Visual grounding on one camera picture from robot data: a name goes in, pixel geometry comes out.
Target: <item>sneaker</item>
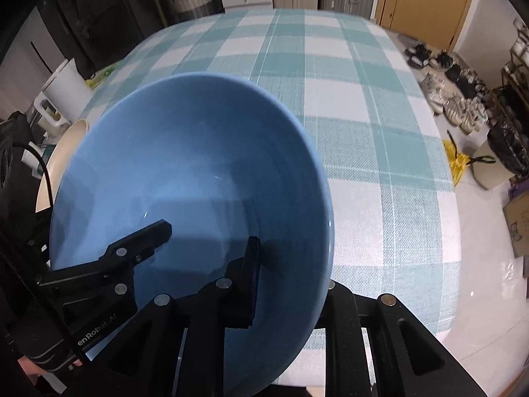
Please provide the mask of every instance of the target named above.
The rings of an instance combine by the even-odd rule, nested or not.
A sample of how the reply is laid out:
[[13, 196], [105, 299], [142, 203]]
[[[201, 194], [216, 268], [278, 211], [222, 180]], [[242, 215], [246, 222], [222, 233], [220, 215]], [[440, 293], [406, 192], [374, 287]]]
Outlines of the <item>sneaker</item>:
[[467, 107], [465, 117], [461, 121], [461, 125], [459, 128], [462, 129], [462, 131], [468, 135], [472, 131], [474, 131], [475, 123], [478, 120], [478, 115], [472, 110]]
[[424, 95], [428, 97], [432, 90], [435, 90], [437, 88], [444, 88], [444, 80], [442, 80], [436, 74], [427, 73], [424, 79], [419, 82], [419, 85], [421, 86]]
[[436, 87], [435, 89], [430, 90], [427, 95], [427, 100], [430, 107], [435, 113], [437, 113], [437, 115], [443, 113], [443, 104], [446, 102], [446, 97], [444, 95], [444, 90], [441, 87]]
[[475, 121], [474, 131], [479, 132], [488, 122], [489, 117], [487, 116], [485, 105], [481, 101], [476, 100], [475, 108], [478, 113], [478, 118]]
[[415, 47], [409, 47], [404, 53], [409, 57], [408, 65], [413, 68], [425, 68], [432, 55], [432, 51], [430, 51], [423, 43], [420, 43]]
[[454, 59], [446, 51], [441, 51], [430, 60], [430, 65], [436, 70], [448, 70], [454, 65]]
[[456, 127], [461, 125], [467, 115], [467, 109], [462, 101], [459, 95], [454, 94], [448, 97], [443, 105], [446, 118]]

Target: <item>metal screw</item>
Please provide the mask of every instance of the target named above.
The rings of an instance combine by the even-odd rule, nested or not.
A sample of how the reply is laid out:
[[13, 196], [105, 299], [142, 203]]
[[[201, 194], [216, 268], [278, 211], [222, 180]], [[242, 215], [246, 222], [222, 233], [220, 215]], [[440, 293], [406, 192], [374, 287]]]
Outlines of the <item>metal screw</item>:
[[117, 295], [123, 295], [127, 292], [127, 286], [125, 284], [117, 284], [114, 287], [114, 291], [116, 291]]
[[158, 294], [154, 298], [154, 304], [156, 306], [165, 306], [170, 300], [171, 297], [169, 297], [167, 294]]
[[220, 288], [220, 289], [226, 289], [226, 288], [229, 288], [231, 286], [231, 279], [228, 279], [227, 277], [221, 277], [216, 283], [215, 285], [217, 286], [217, 288]]
[[386, 306], [395, 306], [395, 304], [397, 304], [397, 299], [392, 294], [384, 294], [382, 297], [380, 297], [380, 301]]

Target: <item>plaid tablecloth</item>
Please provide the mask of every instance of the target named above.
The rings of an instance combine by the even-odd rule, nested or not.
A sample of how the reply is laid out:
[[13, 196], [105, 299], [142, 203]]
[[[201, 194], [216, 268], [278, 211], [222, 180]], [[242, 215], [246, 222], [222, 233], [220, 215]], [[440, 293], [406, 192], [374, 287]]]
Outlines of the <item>plaid tablecloth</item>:
[[[432, 333], [446, 335], [458, 297], [456, 197], [432, 112], [386, 32], [361, 18], [302, 10], [181, 23], [138, 45], [83, 117], [94, 124], [137, 88], [191, 71], [249, 79], [299, 118], [329, 176], [333, 279], [369, 297], [393, 293]], [[315, 331], [279, 383], [323, 385], [324, 348], [324, 331]]]

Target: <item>white cup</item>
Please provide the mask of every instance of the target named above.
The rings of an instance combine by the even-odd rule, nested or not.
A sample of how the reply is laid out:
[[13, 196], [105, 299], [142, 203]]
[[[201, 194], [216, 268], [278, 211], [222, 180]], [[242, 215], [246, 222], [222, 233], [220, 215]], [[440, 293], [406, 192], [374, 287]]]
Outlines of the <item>white cup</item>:
[[[94, 92], [77, 71], [75, 60], [64, 60], [42, 87], [33, 104], [35, 109], [53, 127], [73, 123], [81, 116]], [[59, 115], [43, 107], [47, 100]]]

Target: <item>yellow plastic bag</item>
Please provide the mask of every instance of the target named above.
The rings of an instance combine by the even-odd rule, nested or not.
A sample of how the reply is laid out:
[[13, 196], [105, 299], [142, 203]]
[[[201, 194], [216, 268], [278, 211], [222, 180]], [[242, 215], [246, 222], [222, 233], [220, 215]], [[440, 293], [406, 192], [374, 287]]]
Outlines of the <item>yellow plastic bag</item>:
[[484, 162], [487, 164], [494, 164], [496, 160], [490, 156], [478, 156], [476, 158], [470, 158], [468, 155], [458, 152], [456, 143], [452, 138], [451, 134], [448, 133], [450, 140], [443, 140], [444, 152], [448, 158], [448, 164], [450, 165], [450, 172], [452, 173], [452, 180], [454, 186], [456, 186], [463, 176], [465, 168], [472, 164], [473, 162]]
[[452, 180], [456, 186], [463, 176], [463, 172], [470, 162], [470, 157], [458, 152], [456, 144], [452, 140], [443, 140], [444, 152], [450, 164], [450, 172], [452, 173]]

